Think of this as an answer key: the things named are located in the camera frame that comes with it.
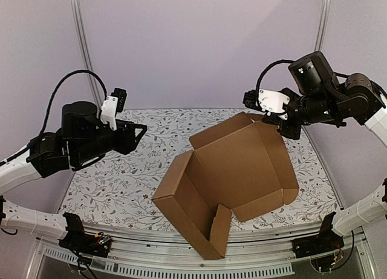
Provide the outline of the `brown cardboard box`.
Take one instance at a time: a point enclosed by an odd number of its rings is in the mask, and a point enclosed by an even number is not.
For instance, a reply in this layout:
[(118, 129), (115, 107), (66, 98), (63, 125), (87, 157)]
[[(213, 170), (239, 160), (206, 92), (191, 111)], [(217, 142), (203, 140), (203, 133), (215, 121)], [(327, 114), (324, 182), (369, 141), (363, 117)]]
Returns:
[(238, 113), (190, 137), (152, 201), (205, 260), (226, 255), (232, 217), (246, 222), (291, 204), (299, 185), (282, 136)]

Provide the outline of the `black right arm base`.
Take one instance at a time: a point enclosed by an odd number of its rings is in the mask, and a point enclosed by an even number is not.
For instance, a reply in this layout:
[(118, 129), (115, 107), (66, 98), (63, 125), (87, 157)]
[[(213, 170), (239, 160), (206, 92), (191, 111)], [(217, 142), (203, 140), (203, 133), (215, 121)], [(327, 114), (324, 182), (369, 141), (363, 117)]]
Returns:
[(304, 258), (334, 251), (344, 247), (343, 237), (332, 230), (322, 231), (316, 235), (296, 238), (291, 242), (296, 258)]

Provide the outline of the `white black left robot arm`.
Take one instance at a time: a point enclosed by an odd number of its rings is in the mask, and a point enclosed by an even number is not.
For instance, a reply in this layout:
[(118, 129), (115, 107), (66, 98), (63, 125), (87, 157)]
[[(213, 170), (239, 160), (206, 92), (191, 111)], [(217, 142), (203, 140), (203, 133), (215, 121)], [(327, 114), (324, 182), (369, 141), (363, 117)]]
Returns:
[(55, 214), (40, 207), (9, 200), (6, 193), (29, 182), (62, 171), (83, 170), (108, 153), (127, 155), (136, 150), (147, 132), (146, 125), (120, 120), (115, 101), (106, 101), (102, 112), (91, 102), (66, 104), (62, 108), (61, 126), (31, 139), (24, 149), (1, 162), (1, 227), (24, 229), (66, 239), (77, 251), (85, 251), (90, 239), (76, 214)]

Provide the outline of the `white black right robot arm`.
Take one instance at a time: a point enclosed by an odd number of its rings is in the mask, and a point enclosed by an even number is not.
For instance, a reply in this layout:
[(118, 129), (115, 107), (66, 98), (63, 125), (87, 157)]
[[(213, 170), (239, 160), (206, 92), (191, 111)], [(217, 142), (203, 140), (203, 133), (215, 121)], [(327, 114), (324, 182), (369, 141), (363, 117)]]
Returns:
[[(286, 64), (298, 87), (279, 91), (261, 86), (273, 67)], [(319, 234), (313, 239), (317, 252), (326, 252), (350, 231), (386, 215), (386, 92), (362, 73), (335, 72), (324, 54), (314, 51), (296, 61), (280, 59), (270, 63), (259, 75), (253, 103), (264, 112), (263, 121), (278, 127), (280, 135), (297, 140), (301, 128), (317, 123), (345, 126), (348, 118), (371, 133), (379, 146), (376, 162), (364, 166), (347, 166), (344, 172), (366, 192), (345, 209), (326, 216)]]

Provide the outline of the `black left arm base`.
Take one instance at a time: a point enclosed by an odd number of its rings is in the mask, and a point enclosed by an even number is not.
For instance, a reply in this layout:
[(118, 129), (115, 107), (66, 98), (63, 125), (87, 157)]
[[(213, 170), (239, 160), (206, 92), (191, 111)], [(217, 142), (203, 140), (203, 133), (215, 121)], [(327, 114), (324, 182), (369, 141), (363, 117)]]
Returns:
[(111, 249), (112, 237), (103, 232), (87, 234), (84, 231), (69, 231), (59, 240), (59, 246), (77, 253), (107, 258)]

